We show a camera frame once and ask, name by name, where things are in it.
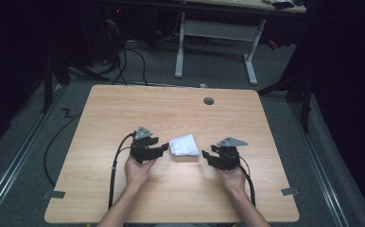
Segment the person's left hand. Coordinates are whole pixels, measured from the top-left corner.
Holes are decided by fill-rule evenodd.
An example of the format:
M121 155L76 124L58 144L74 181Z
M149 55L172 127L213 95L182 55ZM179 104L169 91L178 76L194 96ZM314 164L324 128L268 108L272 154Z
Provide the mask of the person's left hand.
M132 156L129 156L124 165L127 186L141 187L148 180L149 171L155 163L156 159L153 159L145 164L140 164Z

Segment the gray carpet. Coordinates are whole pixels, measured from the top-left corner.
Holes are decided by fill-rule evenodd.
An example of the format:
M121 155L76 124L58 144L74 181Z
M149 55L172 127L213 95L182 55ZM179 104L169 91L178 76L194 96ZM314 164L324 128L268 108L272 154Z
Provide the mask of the gray carpet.
M235 44L230 47L239 52L243 45ZM202 48L200 44L191 44L188 47ZM159 45L158 48L153 49L142 44L135 50L145 58L146 79L149 83L194 87L206 84L211 88L259 90L278 81L295 46L282 47L276 51L272 51L264 45L257 48L253 58L254 71L259 81L256 87L251 86L248 82L242 57L222 53L220 48L220 45L207 45L201 51L187 50L182 79L174 79L173 76L176 60L175 46ZM127 51L127 56L125 80L142 82L142 60L131 51ZM95 70L100 71L103 68L104 66L98 65ZM115 70L108 77L114 79L117 73L118 70ZM41 133L37 136L22 170L1 203L0 226L79 226L51 225L44 221L43 216L48 199L43 198L43 195L50 192L52 186L44 175L43 155L55 134L70 120L65 118L63 109L69 109L69 114L72 116L79 114L89 95L90 88L94 84L98 84L98 82L73 77L73 82L65 89L65 93L60 97ZM292 115L283 94L273 93L273 96L263 96L261 100L288 181L291 187L296 187L300 191L300 194L294 197L300 212L300 219L289 224L272 223L272 226L336 226L310 164L301 129L296 124L297 119ZM9 131L0 142L0 179L40 116L42 106L43 86L38 88L25 107L14 117ZM337 192L349 225L365 226L365 202L348 169L339 157L315 100L312 102L309 120L310 136L329 180ZM60 173L77 124L78 120L67 126L49 150L48 171L55 181Z

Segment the white cloth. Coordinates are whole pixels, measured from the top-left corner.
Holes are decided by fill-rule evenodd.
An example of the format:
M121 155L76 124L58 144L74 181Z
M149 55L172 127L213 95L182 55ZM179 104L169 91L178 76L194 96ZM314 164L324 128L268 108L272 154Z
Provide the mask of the white cloth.
M192 134L172 139L169 144L170 151L175 156L200 156Z

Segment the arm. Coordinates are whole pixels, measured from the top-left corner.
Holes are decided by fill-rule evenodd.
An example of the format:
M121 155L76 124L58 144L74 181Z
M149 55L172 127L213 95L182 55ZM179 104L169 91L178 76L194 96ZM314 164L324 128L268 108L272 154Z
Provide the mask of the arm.
M245 192L245 175L239 167L230 171L215 168L246 226L269 226Z
M126 172L127 185L120 197L105 214L97 227L123 226L130 209L135 202L135 198L142 186L148 180L150 168L156 160L150 160L145 164L139 164L133 157L129 157L124 165Z

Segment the hand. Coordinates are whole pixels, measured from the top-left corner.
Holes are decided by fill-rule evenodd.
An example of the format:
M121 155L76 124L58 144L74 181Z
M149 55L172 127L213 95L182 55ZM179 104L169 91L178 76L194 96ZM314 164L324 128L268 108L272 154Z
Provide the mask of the hand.
M229 193L245 193L245 174L238 166L230 171L215 168Z
M156 159L153 159L145 164L140 164L132 156L129 156L124 165L127 186L137 186L140 188L148 180L149 171L155 163Z

